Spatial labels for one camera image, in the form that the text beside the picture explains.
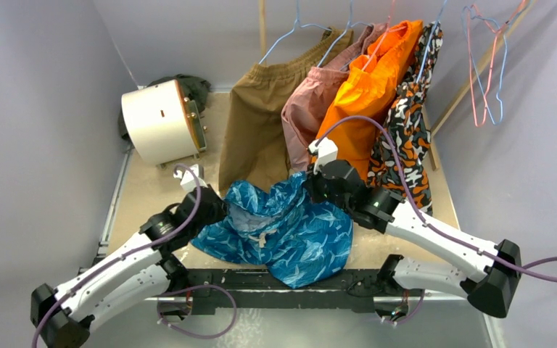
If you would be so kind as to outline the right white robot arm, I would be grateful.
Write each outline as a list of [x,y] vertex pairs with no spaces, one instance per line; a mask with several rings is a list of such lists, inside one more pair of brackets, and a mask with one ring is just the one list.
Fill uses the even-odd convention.
[[506,318],[521,280],[520,247],[471,236],[425,216],[395,192],[367,186],[348,161],[308,166],[305,188],[315,203],[328,202],[362,228],[415,244],[442,259],[425,263],[391,254],[378,273],[388,295],[402,289],[426,289],[464,298],[494,318]]

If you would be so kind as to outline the blue patterned shorts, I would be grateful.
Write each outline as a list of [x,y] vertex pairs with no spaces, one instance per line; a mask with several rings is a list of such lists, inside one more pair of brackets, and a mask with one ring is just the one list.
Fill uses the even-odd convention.
[[315,203],[304,172],[265,192],[248,181],[227,190],[227,216],[205,226],[191,245],[219,260],[264,265],[292,289],[329,278],[347,264],[352,219],[329,202]]

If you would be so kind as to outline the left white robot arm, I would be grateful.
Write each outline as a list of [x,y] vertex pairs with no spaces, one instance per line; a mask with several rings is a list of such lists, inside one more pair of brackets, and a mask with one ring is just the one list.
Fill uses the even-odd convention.
[[73,279],[31,294],[32,347],[81,347],[114,315],[154,296],[177,297],[203,288],[192,283],[174,251],[207,225],[222,221],[227,204],[209,186],[152,215],[116,252]]

